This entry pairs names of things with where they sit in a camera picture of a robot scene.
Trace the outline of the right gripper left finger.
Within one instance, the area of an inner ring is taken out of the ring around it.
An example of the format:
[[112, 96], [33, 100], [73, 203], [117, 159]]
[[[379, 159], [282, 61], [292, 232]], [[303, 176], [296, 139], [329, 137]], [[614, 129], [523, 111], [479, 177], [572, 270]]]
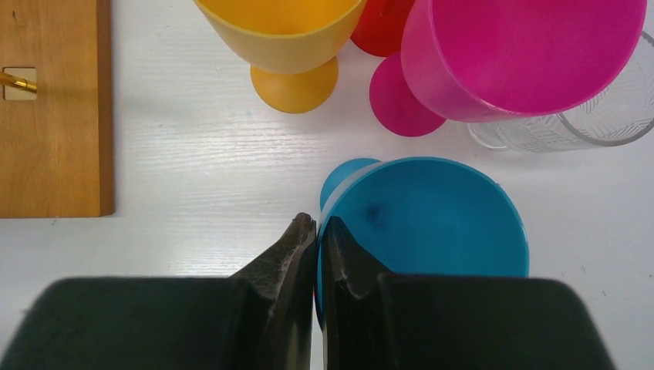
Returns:
[[296, 214], [280, 238], [231, 276], [237, 293], [229, 369], [308, 369], [317, 224]]

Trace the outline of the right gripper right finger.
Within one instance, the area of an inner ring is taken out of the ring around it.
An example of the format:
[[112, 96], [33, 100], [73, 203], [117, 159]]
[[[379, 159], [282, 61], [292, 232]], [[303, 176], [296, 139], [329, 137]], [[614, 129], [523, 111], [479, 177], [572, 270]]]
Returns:
[[331, 217], [320, 237], [317, 303], [325, 369], [396, 369], [379, 276], [390, 269]]

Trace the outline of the blue wine glass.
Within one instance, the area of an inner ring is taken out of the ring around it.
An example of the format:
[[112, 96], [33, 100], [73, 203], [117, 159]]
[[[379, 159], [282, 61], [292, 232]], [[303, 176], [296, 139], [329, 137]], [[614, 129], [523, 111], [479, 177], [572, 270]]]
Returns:
[[326, 178], [319, 230], [342, 219], [392, 272], [525, 278], [528, 239], [510, 197], [463, 163], [431, 156], [349, 160]]

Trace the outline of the yellow wine glass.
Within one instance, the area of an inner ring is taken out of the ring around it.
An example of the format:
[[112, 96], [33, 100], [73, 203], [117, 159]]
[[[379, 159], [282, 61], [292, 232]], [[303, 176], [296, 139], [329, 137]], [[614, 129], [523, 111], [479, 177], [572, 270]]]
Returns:
[[339, 79], [337, 55], [364, 1], [197, 1], [227, 47], [250, 66], [260, 99], [283, 113], [321, 106]]

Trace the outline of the gold wire rack wooden base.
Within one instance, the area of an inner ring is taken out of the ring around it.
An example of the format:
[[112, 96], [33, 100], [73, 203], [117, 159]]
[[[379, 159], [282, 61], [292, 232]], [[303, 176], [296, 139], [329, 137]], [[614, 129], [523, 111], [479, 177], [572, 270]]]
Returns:
[[1, 70], [2, 217], [113, 214], [111, 2], [3, 1]]

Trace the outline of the red wine glass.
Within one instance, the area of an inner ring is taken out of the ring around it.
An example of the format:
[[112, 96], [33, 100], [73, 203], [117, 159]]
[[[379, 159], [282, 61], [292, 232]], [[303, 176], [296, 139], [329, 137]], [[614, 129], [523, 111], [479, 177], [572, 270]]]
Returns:
[[387, 57], [400, 50], [414, 0], [368, 0], [351, 41], [362, 51]]

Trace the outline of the magenta wine glass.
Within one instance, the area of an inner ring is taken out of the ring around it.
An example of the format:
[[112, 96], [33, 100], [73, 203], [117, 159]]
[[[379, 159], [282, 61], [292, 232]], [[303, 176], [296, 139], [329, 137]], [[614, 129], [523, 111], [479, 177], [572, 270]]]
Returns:
[[370, 106], [387, 130], [408, 137], [447, 120], [564, 112], [624, 69], [646, 7], [641, 0], [416, 1], [400, 50], [373, 73]]

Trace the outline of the clear patterned wine glass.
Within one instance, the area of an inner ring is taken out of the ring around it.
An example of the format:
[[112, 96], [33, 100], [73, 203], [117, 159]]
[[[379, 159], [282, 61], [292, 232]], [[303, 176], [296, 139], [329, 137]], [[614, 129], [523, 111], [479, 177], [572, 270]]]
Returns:
[[624, 146], [653, 130], [653, 37], [643, 32], [616, 79], [597, 96], [549, 116], [469, 123], [470, 135], [490, 150], [556, 153]]

